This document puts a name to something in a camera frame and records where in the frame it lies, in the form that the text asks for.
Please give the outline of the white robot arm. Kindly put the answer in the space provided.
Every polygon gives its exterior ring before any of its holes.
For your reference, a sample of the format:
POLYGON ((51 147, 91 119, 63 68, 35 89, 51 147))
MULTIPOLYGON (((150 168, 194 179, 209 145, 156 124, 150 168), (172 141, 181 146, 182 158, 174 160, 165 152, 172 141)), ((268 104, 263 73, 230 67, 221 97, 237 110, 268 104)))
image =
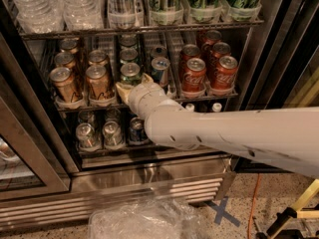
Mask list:
POLYGON ((137 86, 117 83, 122 101, 145 121, 148 138, 177 149, 200 145, 319 178, 319 108, 190 112, 143 75, 137 86))

